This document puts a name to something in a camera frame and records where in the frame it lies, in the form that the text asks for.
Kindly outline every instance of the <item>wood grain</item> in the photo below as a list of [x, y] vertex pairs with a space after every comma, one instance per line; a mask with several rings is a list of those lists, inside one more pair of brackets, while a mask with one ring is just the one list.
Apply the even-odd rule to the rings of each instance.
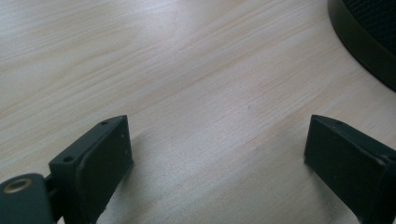
[[396, 94], [326, 2], [2, 1], [0, 181], [126, 114], [135, 167], [98, 223], [358, 223], [303, 163], [310, 116], [396, 148]]

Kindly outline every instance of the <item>black mesh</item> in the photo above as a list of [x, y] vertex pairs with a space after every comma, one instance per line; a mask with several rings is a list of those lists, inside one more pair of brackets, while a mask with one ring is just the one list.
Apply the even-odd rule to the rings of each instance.
[[344, 0], [361, 26], [396, 55], [396, 0]]

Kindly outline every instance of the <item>wooden tabletop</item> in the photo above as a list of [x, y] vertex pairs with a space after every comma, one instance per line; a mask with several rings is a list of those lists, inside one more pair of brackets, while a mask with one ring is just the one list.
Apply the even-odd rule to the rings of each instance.
[[396, 148], [396, 93], [326, 0], [0, 6], [0, 181], [127, 115], [135, 166], [98, 223], [358, 223], [303, 163], [312, 114]]

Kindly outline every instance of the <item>black plastic part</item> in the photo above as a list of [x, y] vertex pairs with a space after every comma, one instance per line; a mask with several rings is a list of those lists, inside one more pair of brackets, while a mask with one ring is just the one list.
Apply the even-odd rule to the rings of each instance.
[[42, 175], [17, 176], [2, 183], [0, 189], [0, 223], [53, 223], [50, 198]]
[[66, 223], [95, 223], [132, 167], [126, 116], [100, 122], [49, 163]]
[[312, 116], [304, 161], [361, 223], [396, 215], [396, 152], [336, 119]]
[[328, 0], [328, 8], [332, 26], [349, 52], [375, 77], [396, 91], [396, 55], [361, 26], [343, 0]]

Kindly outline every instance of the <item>black speaker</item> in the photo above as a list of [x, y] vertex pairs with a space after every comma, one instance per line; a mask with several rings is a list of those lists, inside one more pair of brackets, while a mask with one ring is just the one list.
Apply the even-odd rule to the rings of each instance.
[[329, 0], [328, 8], [349, 52], [396, 91], [396, 0]]

